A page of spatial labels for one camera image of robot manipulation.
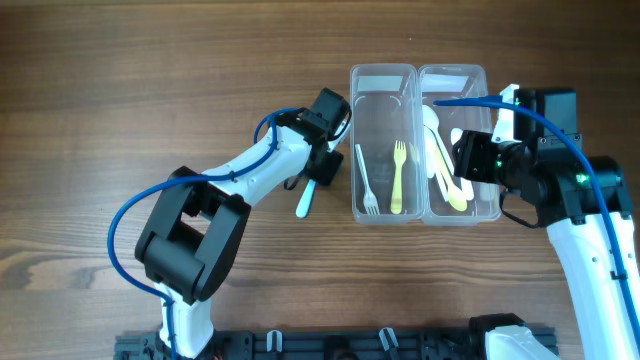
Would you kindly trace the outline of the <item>yellow plastic spoon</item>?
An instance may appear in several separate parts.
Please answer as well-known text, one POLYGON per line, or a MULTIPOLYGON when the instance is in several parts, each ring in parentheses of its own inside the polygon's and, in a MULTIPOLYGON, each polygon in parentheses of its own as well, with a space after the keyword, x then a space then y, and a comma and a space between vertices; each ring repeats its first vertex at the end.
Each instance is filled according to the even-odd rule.
POLYGON ((445 160, 442 156, 442 153, 438 146, 435 146, 433 150, 434 163, 437 167, 438 173, 441 175, 444 180, 446 191, 447 191, 447 200, 449 204, 459 212, 464 212, 467 210, 467 200, 464 192, 454 183, 449 169, 445 163, 445 160))

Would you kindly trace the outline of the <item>clear plastic container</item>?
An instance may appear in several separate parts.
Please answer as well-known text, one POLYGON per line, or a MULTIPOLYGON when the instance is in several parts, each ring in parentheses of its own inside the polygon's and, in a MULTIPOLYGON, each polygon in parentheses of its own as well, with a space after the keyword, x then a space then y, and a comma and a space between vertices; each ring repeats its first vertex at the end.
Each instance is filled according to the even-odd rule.
POLYGON ((350 73, 352 110, 352 211, 359 224, 395 225, 419 220, 426 210, 425 145, 418 73, 410 64, 359 64, 350 73), (396 141, 406 144, 402 168, 402 211, 390 210, 396 141), (363 206, 364 186, 355 153, 360 144, 370 187, 380 214, 368 215, 363 206))
MULTIPOLYGON (((430 106, 439 117, 438 131, 454 165, 450 175, 461 189, 460 177, 455 169, 461 154, 461 140, 469 131, 491 133, 493 130, 490 111, 478 107, 437 106, 437 101, 477 98, 488 94, 484 69, 479 65, 438 64, 424 65, 419 70, 421 103, 430 106), (451 144, 453 128, 460 128, 460 140, 451 144)), ((498 187, 494 184, 470 181, 474 199, 467 201, 467 210, 456 211, 445 202, 435 177, 428 177, 429 157, 427 155, 427 200, 422 221, 427 225, 471 226, 492 222, 500 216, 498 207, 498 187)))

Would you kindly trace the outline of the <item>yellow plastic fork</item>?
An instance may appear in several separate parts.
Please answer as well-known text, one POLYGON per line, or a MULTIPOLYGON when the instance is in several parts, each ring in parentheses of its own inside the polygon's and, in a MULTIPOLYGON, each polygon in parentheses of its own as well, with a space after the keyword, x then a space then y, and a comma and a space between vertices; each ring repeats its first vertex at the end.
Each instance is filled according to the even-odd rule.
POLYGON ((403 141, 396 141, 393 152, 395 165, 390 210, 394 215, 402 211, 402 168, 406 161, 407 150, 403 141))

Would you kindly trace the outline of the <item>short white plastic fork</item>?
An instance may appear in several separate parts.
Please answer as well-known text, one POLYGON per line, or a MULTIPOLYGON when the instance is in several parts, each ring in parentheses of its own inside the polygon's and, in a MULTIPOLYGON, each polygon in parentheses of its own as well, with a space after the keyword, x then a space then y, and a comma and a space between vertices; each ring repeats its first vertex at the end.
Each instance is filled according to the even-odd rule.
POLYGON ((368 215, 377 216, 380 214, 378 202, 375 194, 373 193, 368 179, 368 173, 366 169, 366 163, 364 161, 364 156, 362 153, 361 145, 355 144, 355 153, 358 160, 359 170, 361 173, 363 186, 364 186, 364 196, 363 196, 363 206, 368 215))

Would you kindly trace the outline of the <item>thick white plastic spoon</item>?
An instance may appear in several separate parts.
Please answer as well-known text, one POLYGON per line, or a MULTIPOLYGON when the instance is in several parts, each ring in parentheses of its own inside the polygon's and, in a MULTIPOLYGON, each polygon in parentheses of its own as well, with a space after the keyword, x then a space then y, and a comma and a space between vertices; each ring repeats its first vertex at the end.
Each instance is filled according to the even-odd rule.
MULTIPOLYGON (((451 144, 455 145, 460 140, 462 134, 463 134, 462 129, 453 128, 450 134, 451 144)), ((460 183, 461 183, 462 192, 465 195, 466 200, 472 201, 474 199, 474 190, 473 190, 472 183, 465 178, 461 178, 460 183)))

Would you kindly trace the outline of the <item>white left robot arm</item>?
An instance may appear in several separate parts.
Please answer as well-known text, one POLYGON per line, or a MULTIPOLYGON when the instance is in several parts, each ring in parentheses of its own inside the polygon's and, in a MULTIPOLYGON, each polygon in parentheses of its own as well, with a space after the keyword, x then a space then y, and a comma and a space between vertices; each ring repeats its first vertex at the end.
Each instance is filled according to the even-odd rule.
POLYGON ((124 204, 158 196, 134 255, 152 282, 144 291, 162 301, 159 339, 172 358, 195 359, 212 340, 211 298, 233 266, 253 206, 293 176, 333 177, 342 156, 332 146, 348 117, 346 110, 277 111, 235 159, 202 174, 181 167, 124 204))

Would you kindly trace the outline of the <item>light blue plastic fork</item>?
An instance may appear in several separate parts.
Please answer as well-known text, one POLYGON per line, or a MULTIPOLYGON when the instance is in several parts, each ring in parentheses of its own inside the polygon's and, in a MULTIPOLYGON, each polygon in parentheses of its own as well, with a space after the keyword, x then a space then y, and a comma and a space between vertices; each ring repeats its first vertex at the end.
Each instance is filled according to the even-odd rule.
POLYGON ((309 180, 296 207, 295 215, 298 218, 305 218, 308 216, 315 194, 315 189, 316 182, 314 180, 309 180))

